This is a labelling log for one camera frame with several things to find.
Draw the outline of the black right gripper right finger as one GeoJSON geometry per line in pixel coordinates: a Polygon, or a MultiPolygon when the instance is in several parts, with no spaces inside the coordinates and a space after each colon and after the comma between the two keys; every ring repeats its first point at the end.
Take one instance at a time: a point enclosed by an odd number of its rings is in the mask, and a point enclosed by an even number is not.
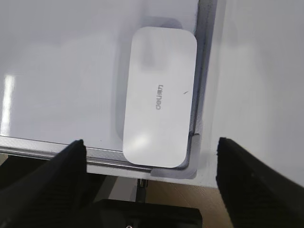
{"type": "Polygon", "coordinates": [[[304,189],[231,139],[217,148],[216,182],[235,228],[302,228],[304,189]]]}

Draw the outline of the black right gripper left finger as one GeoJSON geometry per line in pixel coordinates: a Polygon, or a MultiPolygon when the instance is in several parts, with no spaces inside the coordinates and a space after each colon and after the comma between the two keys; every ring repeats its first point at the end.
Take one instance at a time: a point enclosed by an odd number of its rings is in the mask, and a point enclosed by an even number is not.
{"type": "Polygon", "coordinates": [[[33,173],[0,192],[2,228],[61,228],[79,209],[86,147],[72,142],[33,173]]]}

